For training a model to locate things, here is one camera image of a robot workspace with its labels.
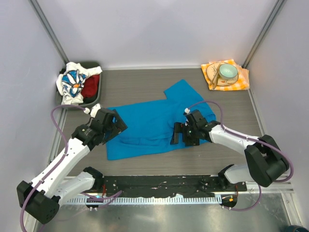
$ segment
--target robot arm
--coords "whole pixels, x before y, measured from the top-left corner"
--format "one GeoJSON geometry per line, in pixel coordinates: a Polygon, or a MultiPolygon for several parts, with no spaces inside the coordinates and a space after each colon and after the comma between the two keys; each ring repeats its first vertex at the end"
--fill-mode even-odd
{"type": "Polygon", "coordinates": [[[255,181],[257,184],[268,187],[273,181],[289,169],[288,161],[278,152],[248,138],[263,141],[278,148],[274,139],[269,135],[262,137],[249,136],[237,131],[221,127],[220,122],[208,122],[199,110],[184,114],[185,123],[174,124],[174,134],[171,144],[178,143],[178,133],[183,134],[186,146],[199,145],[199,140],[227,146],[246,157],[247,165],[229,165],[219,172],[226,185],[243,181],[255,181]]]}
{"type": "Polygon", "coordinates": [[[30,191],[43,177],[52,171],[32,194],[26,211],[40,223],[46,224],[54,218],[60,206],[75,195],[89,189],[98,189],[103,175],[91,168],[85,168],[77,177],[62,183],[72,168],[95,146],[105,144],[127,126],[114,110],[104,109],[100,104],[88,113],[93,118],[90,125],[80,125],[68,141],[68,151],[63,149],[48,167],[30,183],[22,181],[17,187],[19,204],[22,207],[30,191]]]}

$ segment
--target yellow checkered cloth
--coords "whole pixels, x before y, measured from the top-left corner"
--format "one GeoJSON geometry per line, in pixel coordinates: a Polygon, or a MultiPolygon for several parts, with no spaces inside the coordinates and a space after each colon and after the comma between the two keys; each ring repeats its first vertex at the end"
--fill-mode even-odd
{"type": "Polygon", "coordinates": [[[221,90],[221,91],[231,91],[231,90],[247,90],[250,88],[249,83],[249,70],[243,69],[240,65],[237,65],[233,59],[223,60],[220,62],[228,63],[231,65],[234,65],[238,70],[238,80],[236,83],[230,85],[230,86],[217,86],[215,89],[212,89],[212,85],[210,85],[210,80],[207,78],[207,68],[213,63],[216,62],[210,62],[208,64],[202,64],[202,71],[204,73],[205,80],[208,83],[208,87],[210,90],[221,90]]]}

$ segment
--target white gear rack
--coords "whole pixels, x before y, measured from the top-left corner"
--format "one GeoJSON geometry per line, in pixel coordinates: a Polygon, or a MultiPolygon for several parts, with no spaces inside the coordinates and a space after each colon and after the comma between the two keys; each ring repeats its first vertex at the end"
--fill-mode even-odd
{"type": "MultiPolygon", "coordinates": [[[[102,205],[111,201],[111,199],[106,200],[105,202],[92,202],[87,196],[76,196],[69,201],[67,201],[64,205],[102,205]]],[[[182,195],[177,194],[175,197],[167,197],[167,198],[127,198],[127,197],[119,197],[116,198],[111,205],[162,205],[162,204],[219,204],[222,203],[221,195],[215,195],[214,197],[196,197],[196,198],[184,198],[182,195]]]]}

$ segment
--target light green bowl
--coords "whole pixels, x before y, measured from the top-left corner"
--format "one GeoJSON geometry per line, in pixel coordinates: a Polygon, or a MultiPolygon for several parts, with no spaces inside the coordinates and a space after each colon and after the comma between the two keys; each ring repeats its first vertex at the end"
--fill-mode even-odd
{"type": "Polygon", "coordinates": [[[219,68],[219,74],[223,79],[229,80],[237,76],[238,70],[231,64],[223,64],[219,68]]]}

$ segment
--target red cloth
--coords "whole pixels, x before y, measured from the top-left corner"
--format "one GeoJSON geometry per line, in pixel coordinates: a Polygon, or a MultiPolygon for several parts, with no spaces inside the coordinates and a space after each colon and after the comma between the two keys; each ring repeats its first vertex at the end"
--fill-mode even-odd
{"type": "Polygon", "coordinates": [[[100,75],[93,75],[85,80],[84,88],[82,89],[82,96],[84,98],[91,98],[95,96],[98,91],[98,82],[100,80],[100,75]]]}

